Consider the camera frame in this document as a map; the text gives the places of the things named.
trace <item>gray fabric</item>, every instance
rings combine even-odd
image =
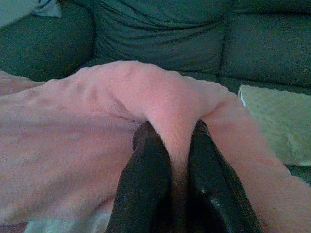
[[[311,186],[310,166],[286,166],[293,176],[298,176]]]
[[[273,13],[296,12],[311,13],[311,0],[236,0],[234,12]]]
[[[60,18],[62,16],[60,4],[57,0],[35,0],[35,1],[38,2],[38,6],[32,12],[33,15],[49,16],[57,18]]]
[[[311,88],[311,16],[231,14],[220,74]]]
[[[275,84],[275,83],[265,83],[265,82],[258,82],[258,81],[251,81],[245,79],[236,79],[230,78],[225,76],[218,77],[220,84],[227,87],[229,91],[238,93],[239,87],[241,85],[250,85],[250,86],[258,86],[264,87],[269,89],[277,89],[280,91],[286,90],[290,92],[296,93],[304,93],[306,95],[311,95],[311,88],[303,88],[299,86],[290,86],[290,85],[282,85],[282,84]]]
[[[26,17],[37,5],[32,0],[0,0],[0,29]]]
[[[216,74],[229,0],[95,0],[94,55]]]
[[[110,60],[109,58],[99,58],[99,57],[93,58],[91,60],[88,60],[86,63],[82,64],[76,71],[78,71],[79,69],[83,67],[92,67],[95,65],[101,65],[101,64],[108,63],[108,62],[113,62],[113,60]],[[183,76],[190,76],[198,80],[206,80],[206,81],[212,81],[212,82],[219,83],[216,75],[213,75],[213,74],[201,73],[201,72],[185,72],[185,71],[180,71],[179,73]]]
[[[61,8],[61,18],[28,16],[0,31],[0,70],[46,81],[68,76],[91,58],[92,14],[70,1]]]
[[[93,0],[71,0],[71,1],[79,6],[88,9],[90,12],[93,12]]]

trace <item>couch cushion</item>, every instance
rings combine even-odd
[[[60,3],[62,18],[29,16],[0,31],[0,70],[46,81],[69,75],[91,57],[92,14]]]
[[[311,167],[310,166],[286,166],[293,176],[304,179],[311,186]]]
[[[88,9],[90,12],[93,12],[93,0],[71,0],[71,1],[79,6]]]
[[[79,69],[83,67],[92,67],[95,65],[101,65],[101,64],[108,63],[108,62],[112,62],[112,61],[110,61],[107,58],[100,58],[100,57],[93,58],[91,60],[88,60],[86,63],[82,64],[76,71],[78,71]],[[201,72],[186,72],[186,71],[180,71],[179,73],[183,76],[190,76],[198,80],[206,80],[206,81],[212,81],[212,82],[219,83],[218,78],[216,77],[216,75],[213,75],[213,74],[201,73]]]
[[[309,0],[237,1],[220,74],[311,88],[310,9]]]
[[[94,54],[216,74],[231,0],[95,0]]]
[[[32,13],[37,16],[62,16],[57,0],[0,1],[0,29],[8,27]]]
[[[269,88],[269,89],[277,89],[280,91],[290,91],[290,92],[304,93],[306,95],[311,95],[310,88],[304,88],[304,87],[299,87],[299,86],[265,83],[265,82],[247,80],[247,79],[236,79],[236,78],[231,78],[231,77],[226,77],[226,76],[219,76],[218,79],[221,85],[227,87],[229,91],[234,92],[236,94],[238,93],[239,87],[241,85],[250,85],[250,86],[258,86],[258,87],[264,87],[264,88]]]

